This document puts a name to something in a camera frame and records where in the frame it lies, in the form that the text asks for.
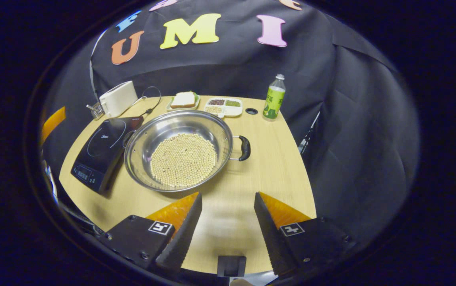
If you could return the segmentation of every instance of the bread slice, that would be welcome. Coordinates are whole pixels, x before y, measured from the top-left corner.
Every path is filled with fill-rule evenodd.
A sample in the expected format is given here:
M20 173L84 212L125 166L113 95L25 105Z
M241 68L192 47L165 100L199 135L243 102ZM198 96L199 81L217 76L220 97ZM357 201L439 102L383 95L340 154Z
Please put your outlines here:
M175 95L171 108L189 108L195 106L196 98L194 92L179 92Z

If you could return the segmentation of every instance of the pot handle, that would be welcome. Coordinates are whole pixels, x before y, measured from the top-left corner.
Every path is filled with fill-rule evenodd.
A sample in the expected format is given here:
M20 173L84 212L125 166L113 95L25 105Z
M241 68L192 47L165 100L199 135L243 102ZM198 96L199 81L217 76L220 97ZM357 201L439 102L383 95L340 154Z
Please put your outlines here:
M246 160L249 156L251 156L251 143L249 143L249 140L242 135L233 136L233 138L240 138L240 140L242 140L242 156L240 156L240 158L229 158L229 159L238 160L238 161Z
M124 140L122 141L122 146L125 148L127 147L127 141L131 138L131 136L136 132L136 130L131 130L124 136Z

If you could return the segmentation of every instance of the plastic bottle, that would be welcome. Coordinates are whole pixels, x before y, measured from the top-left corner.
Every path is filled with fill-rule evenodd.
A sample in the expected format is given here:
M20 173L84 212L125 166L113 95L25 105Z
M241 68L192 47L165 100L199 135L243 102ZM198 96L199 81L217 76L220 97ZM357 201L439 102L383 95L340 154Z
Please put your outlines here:
M277 118L277 114L279 114L279 109L283 103L285 91L286 87L284 87L284 76L282 74L278 74L276 79L268 87L265 107L262 112L264 119L273 121Z

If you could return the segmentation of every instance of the bottle label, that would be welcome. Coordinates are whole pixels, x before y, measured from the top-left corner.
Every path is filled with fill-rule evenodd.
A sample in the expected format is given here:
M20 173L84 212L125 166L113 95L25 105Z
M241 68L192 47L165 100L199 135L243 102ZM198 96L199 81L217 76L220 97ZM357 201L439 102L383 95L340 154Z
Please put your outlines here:
M270 119L275 119L277 117L277 114L279 114L279 108L281 108L283 98L284 92L268 88L263 116Z

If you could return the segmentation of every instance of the yellow letter m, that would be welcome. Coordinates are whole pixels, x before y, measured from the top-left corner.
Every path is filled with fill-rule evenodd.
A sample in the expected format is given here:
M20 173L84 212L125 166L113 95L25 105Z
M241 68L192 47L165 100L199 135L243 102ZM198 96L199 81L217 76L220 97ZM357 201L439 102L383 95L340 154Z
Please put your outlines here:
M193 39L195 44L219 41L219 37L215 35L215 23L219 18L221 18L221 14L204 14L199 16L192 25L188 25L182 18L166 22L164 24L166 35L164 35L164 43L161 44L161 49L175 47L178 44L175 35L184 45L191 40L194 34L196 34Z

